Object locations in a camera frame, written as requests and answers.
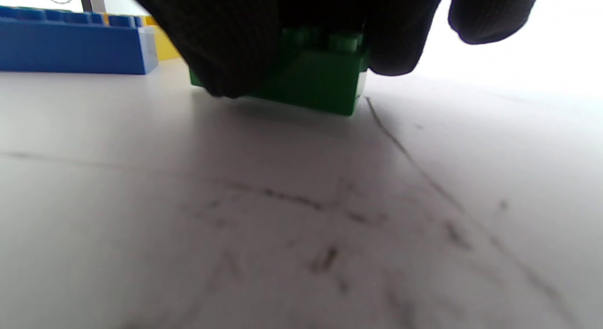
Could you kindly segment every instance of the white table surface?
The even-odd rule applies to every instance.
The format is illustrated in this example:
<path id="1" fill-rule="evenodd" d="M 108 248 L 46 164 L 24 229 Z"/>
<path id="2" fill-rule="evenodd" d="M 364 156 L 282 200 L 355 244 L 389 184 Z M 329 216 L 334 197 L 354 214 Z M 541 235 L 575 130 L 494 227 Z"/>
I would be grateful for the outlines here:
<path id="1" fill-rule="evenodd" d="M 603 105 L 365 94 L 1 73 L 0 328 L 601 328 Z"/>

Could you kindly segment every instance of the black glove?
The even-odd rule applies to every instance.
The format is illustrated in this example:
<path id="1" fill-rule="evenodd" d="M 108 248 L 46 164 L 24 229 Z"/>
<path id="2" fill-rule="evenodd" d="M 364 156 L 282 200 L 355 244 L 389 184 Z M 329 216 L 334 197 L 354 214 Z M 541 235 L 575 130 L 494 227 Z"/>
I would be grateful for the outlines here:
<path id="1" fill-rule="evenodd" d="M 357 31 L 381 75 L 410 73 L 440 0 L 138 0 L 215 96 L 239 97 L 262 81 L 282 27 Z M 452 0 L 448 22 L 469 44 L 519 30 L 535 0 Z"/>

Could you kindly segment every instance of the pencil mark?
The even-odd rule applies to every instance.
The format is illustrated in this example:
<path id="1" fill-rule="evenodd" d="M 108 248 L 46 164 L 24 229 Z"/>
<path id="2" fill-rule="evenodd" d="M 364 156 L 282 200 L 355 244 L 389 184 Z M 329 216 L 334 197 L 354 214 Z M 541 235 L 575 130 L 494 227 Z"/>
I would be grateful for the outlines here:
<path id="1" fill-rule="evenodd" d="M 420 165 L 418 165 L 418 163 L 409 153 L 407 148 L 385 127 L 385 125 L 381 121 L 381 118 L 379 118 L 379 115 L 377 115 L 377 112 L 375 111 L 375 107 L 373 106 L 371 98 L 366 97 L 366 99 L 368 108 L 370 109 L 371 115 L 373 116 L 373 120 L 375 121 L 375 124 L 377 125 L 381 133 L 383 133 L 385 137 L 387 137 L 394 144 L 394 146 L 396 146 L 400 153 L 404 155 L 404 157 L 409 161 L 409 163 L 419 172 L 422 178 L 427 181 L 431 188 L 433 188 L 437 193 L 439 193 L 439 195 L 442 196 L 445 200 L 450 202 L 450 204 L 452 204 L 458 211 L 464 213 L 465 208 L 463 207 L 463 205 L 461 205 L 461 203 L 456 198 L 454 198 L 454 196 L 452 196 L 450 192 L 446 191 L 444 187 L 437 183 L 435 179 L 433 179 L 423 168 L 421 168 Z"/>
<path id="2" fill-rule="evenodd" d="M 562 318 L 567 325 L 574 329 L 581 329 L 582 325 L 571 312 L 564 297 L 561 295 L 552 284 L 545 281 L 536 271 L 522 262 L 511 250 L 509 250 L 495 235 L 490 234 L 487 230 L 482 229 L 489 235 L 489 242 L 495 249 L 499 250 L 506 258 L 515 264 L 515 266 L 523 273 L 528 284 L 541 293 L 545 297 L 553 310 Z"/>
<path id="3" fill-rule="evenodd" d="M 315 258 L 315 260 L 310 265 L 310 271 L 312 273 L 325 273 L 329 271 L 329 269 L 331 269 L 331 267 L 333 266 L 333 263 L 335 262 L 335 259 L 337 258 L 338 254 L 339 251 L 336 247 L 328 247 L 325 252 L 319 254 L 319 256 Z"/>
<path id="4" fill-rule="evenodd" d="M 284 200 L 287 202 L 293 202 L 295 204 L 312 207 L 316 211 L 321 211 L 322 209 L 325 208 L 325 204 L 316 202 L 307 197 L 285 194 L 284 192 L 278 192 L 278 191 L 274 191 L 272 189 L 263 189 L 263 190 L 260 190 L 260 192 L 263 195 L 271 197 L 271 198 L 276 198 L 278 200 Z"/>
<path id="5" fill-rule="evenodd" d="M 461 232 L 459 232 L 459 229 L 454 223 L 452 223 L 452 221 L 445 220 L 444 229 L 446 230 L 446 236 L 450 243 L 454 244 L 456 247 L 462 250 L 473 249 L 471 243 L 469 243 L 468 239 L 466 239 L 465 236 L 461 235 Z"/>
<path id="6" fill-rule="evenodd" d="M 365 226 L 379 228 L 387 219 L 387 215 L 379 213 L 377 217 L 370 217 L 354 211 L 346 211 L 345 215 L 348 219 Z"/>

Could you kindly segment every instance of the glove finger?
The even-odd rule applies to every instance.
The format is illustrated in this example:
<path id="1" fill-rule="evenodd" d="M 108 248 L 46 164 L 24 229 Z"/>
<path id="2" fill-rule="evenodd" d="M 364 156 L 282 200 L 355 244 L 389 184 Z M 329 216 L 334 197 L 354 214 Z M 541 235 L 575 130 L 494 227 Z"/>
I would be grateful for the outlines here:
<path id="1" fill-rule="evenodd" d="M 138 1 L 214 96 L 248 93 L 276 55 L 276 0 Z"/>
<path id="2" fill-rule="evenodd" d="M 528 20 L 536 0 L 452 0 L 448 23 L 469 44 L 501 41 Z"/>
<path id="3" fill-rule="evenodd" d="M 365 31 L 373 72 L 403 75 L 416 67 L 440 1 L 371 0 Z"/>

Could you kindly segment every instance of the toy brick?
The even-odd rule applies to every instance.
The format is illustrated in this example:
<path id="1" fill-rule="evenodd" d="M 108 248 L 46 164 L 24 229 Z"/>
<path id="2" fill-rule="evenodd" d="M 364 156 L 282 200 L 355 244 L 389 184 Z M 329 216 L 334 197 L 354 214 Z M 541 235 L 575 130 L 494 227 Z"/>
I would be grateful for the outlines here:
<path id="1" fill-rule="evenodd" d="M 168 60 L 179 58 L 180 54 L 170 38 L 168 34 L 159 27 L 155 18 L 151 16 L 143 17 L 145 26 L 154 26 L 155 27 L 155 44 L 157 45 L 157 58 L 159 60 Z"/>
<path id="2" fill-rule="evenodd" d="M 103 12 L 103 13 L 101 13 L 101 15 L 103 15 L 103 20 L 105 22 L 105 25 L 109 25 L 109 16 L 110 16 L 110 14 L 108 14 L 106 12 Z"/>
<path id="3" fill-rule="evenodd" d="M 134 25 L 136 27 L 142 27 L 142 26 L 144 26 L 142 24 L 142 18 L 140 18 L 139 16 L 134 16 L 133 18 L 134 18 Z"/>
<path id="4" fill-rule="evenodd" d="M 350 116 L 364 89 L 368 54 L 359 33 L 286 28 L 273 69 L 250 96 Z M 190 82 L 203 85 L 192 71 Z"/>
<path id="5" fill-rule="evenodd" d="M 147 74 L 154 30 L 129 16 L 0 7 L 0 70 Z"/>

